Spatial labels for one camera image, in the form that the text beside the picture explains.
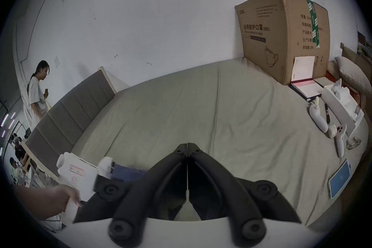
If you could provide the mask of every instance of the eyeglasses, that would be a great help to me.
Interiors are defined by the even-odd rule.
[[[361,142],[362,141],[360,139],[357,139],[357,138],[353,137],[352,139],[348,139],[346,141],[346,148],[348,150],[354,149],[354,148],[358,147]]]

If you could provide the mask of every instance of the person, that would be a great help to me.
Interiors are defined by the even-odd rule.
[[[15,133],[13,134],[13,144],[16,157],[18,158],[19,162],[25,166],[28,154],[26,153],[25,149],[21,146],[22,139],[20,136],[17,136]]]
[[[13,167],[12,176],[14,178],[14,182],[18,183],[19,185],[25,185],[26,184],[25,171],[20,166],[17,165],[13,157],[11,157],[9,161]]]
[[[39,121],[48,112],[48,106],[45,102],[45,99],[48,97],[48,89],[45,89],[43,94],[39,81],[44,80],[49,71],[49,64],[44,60],[40,61],[35,73],[31,76],[30,83],[27,86],[32,118],[31,130],[34,130]]]

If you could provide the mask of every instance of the pillow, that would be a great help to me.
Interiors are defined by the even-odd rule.
[[[372,86],[360,67],[345,57],[336,57],[336,61],[341,77],[360,93],[371,97]]]
[[[340,72],[338,71],[338,65],[336,61],[330,60],[328,61],[327,71],[332,74],[332,76],[338,80],[340,78]]]

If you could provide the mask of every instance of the smartphone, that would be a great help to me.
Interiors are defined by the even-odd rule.
[[[351,166],[349,159],[346,159],[341,167],[328,180],[328,190],[330,198],[334,198],[341,188],[351,177]]]

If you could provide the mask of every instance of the upholstered headboard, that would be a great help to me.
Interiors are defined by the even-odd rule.
[[[62,97],[41,119],[25,143],[26,152],[30,151],[30,157],[36,159],[36,164],[47,174],[58,176],[58,157],[64,152],[71,152],[89,124],[114,95],[112,84],[100,68]]]

